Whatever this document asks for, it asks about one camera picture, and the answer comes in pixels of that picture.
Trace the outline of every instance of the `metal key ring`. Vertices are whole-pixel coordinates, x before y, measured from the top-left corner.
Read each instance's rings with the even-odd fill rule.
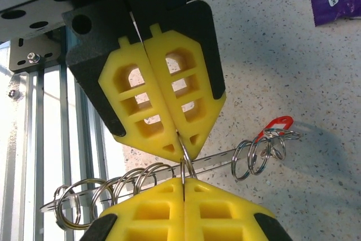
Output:
[[[95,217],[96,201],[98,200],[100,195],[105,190],[108,190],[108,192],[110,193],[110,197],[112,199],[113,198],[113,193],[114,193],[114,189],[113,189],[112,186],[114,184],[116,184],[119,181],[119,179],[120,179],[120,177],[116,177],[116,178],[112,178],[112,179],[108,180],[107,182],[105,182],[104,184],[99,186],[98,189],[94,192],[94,194],[93,194],[93,196],[91,198],[90,210],[89,210],[89,212],[92,214],[92,217]]]
[[[137,178],[137,180],[135,181],[135,185],[134,185],[134,191],[133,191],[133,195],[135,196],[136,194],[140,193],[140,189],[142,188],[142,185],[144,184],[144,181],[151,175],[153,174],[153,178],[155,179],[155,186],[157,184],[157,177],[154,174],[154,171],[160,168],[169,168],[172,172],[172,178],[175,177],[175,173],[174,173],[174,169],[172,166],[164,164],[164,163],[154,163],[152,165],[150,165],[149,167],[145,168],[143,174],[139,175],[139,177]]]
[[[67,188],[69,188],[69,186],[67,185],[62,185],[62,186],[59,186],[55,192],[54,192],[54,201],[56,201],[56,197],[59,196],[59,193],[60,193],[60,190],[64,189],[66,190]],[[75,194],[74,190],[70,189],[69,190],[69,193],[70,194]],[[80,218],[81,218],[81,205],[80,205],[80,200],[79,200],[79,196],[78,195],[75,195],[75,205],[76,205],[76,214],[77,214],[77,217],[75,219],[75,224],[79,224],[80,222]],[[55,214],[55,219],[56,219],[56,224],[62,229],[62,230],[66,230],[67,228],[65,227],[64,225],[64,221],[62,220],[62,218],[60,216],[58,216],[58,213],[56,211],[57,209],[54,208],[54,214]]]
[[[73,190],[73,188],[80,186],[80,185],[85,185],[87,183],[98,183],[100,185],[104,184],[105,181],[102,179],[97,179],[97,178],[90,178],[90,179],[85,179],[85,180],[81,180],[79,182],[76,182],[75,184],[69,186],[65,191],[64,194],[59,198],[59,202],[58,205],[56,206],[56,215],[61,218],[62,222],[64,223],[64,225],[70,229],[73,230],[86,230],[91,223],[85,223],[85,224],[75,224],[74,222],[68,220],[65,215],[62,213],[61,211],[61,207],[63,206],[63,200],[65,198],[65,196],[67,194],[70,193],[71,190]]]
[[[192,161],[190,159],[190,156],[189,156],[187,150],[184,148],[184,146],[182,146],[182,147],[183,147],[183,153],[184,153],[184,155],[183,155],[184,156],[184,161],[186,162],[186,166],[187,166],[188,172],[190,174],[190,177],[194,178],[194,179],[198,179],[197,178],[197,173],[194,170],[194,167],[193,167]]]
[[[275,144],[272,141],[278,140],[281,144],[282,147],[282,152],[280,152],[276,147]],[[271,156],[279,159],[279,160],[284,160],[286,158],[286,144],[283,140],[283,138],[272,138],[271,139]]]
[[[257,171],[254,171],[254,166],[257,161],[256,151],[257,151],[258,146],[263,142],[267,142],[266,155],[265,155],[265,158],[263,159],[263,162],[262,162],[262,165],[260,166],[260,168]],[[252,141],[252,144],[249,147],[249,152],[247,154],[247,165],[248,165],[248,169],[251,172],[251,174],[260,175],[266,168],[267,162],[270,159],[270,155],[271,155],[270,140],[267,137],[262,137],[260,139],[258,139],[258,137],[255,137]]]
[[[237,172],[236,172],[236,166],[237,166],[238,157],[239,157],[240,153],[243,151],[244,148],[250,146],[251,144],[252,144],[252,141],[248,141],[248,140],[242,141],[241,143],[238,144],[238,146],[232,156],[231,173],[237,181],[243,181],[250,175],[250,171],[249,171],[249,169],[247,169],[247,171],[241,177],[238,177]]]
[[[184,201],[186,197],[186,165],[183,158],[180,160],[180,178],[182,180],[183,201]]]
[[[118,203],[118,198],[120,195],[120,192],[122,191],[123,187],[126,183],[128,183],[131,179],[137,177],[137,175],[142,174],[144,171],[144,168],[136,168],[128,171],[126,174],[122,176],[122,178],[119,179],[119,181],[116,183],[114,187],[114,193],[113,193],[113,199],[112,199],[112,205],[115,205]]]
[[[301,137],[301,134],[295,131],[281,129],[281,128],[267,128],[263,130],[264,135],[270,137],[270,138],[282,138],[282,139],[288,139],[290,141],[297,140]]]

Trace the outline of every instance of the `screw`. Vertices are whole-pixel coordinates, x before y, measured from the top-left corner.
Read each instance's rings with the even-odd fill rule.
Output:
[[[38,54],[31,52],[28,55],[28,60],[30,63],[38,63],[40,60],[40,56]]]
[[[10,90],[9,93],[7,94],[7,96],[9,96],[10,98],[15,98],[16,90]]]

